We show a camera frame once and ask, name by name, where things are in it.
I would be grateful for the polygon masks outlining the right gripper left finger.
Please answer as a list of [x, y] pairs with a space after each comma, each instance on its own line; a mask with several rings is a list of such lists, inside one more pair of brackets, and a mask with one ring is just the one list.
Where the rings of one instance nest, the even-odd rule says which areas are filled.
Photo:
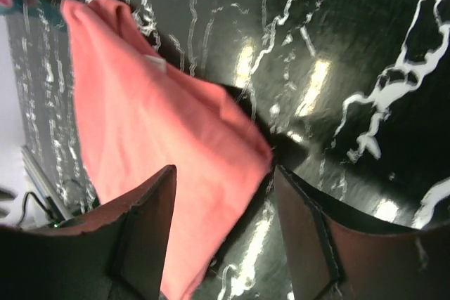
[[176, 195], [168, 165], [56, 228], [1, 228], [2, 299], [157, 299]]

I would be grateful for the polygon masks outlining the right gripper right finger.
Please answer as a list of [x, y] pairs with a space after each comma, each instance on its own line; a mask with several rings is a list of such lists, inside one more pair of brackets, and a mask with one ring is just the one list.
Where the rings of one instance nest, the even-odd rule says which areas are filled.
[[448, 299], [449, 226], [370, 216], [278, 166], [278, 216], [296, 299]]

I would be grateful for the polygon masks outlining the dusty red t-shirt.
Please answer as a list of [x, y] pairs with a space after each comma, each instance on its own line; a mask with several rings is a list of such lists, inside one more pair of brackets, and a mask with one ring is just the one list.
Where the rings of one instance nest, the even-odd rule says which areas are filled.
[[167, 63], [118, 0], [63, 0], [84, 168], [101, 203], [162, 167], [176, 197], [162, 293], [190, 299], [271, 168], [257, 125], [216, 84]]

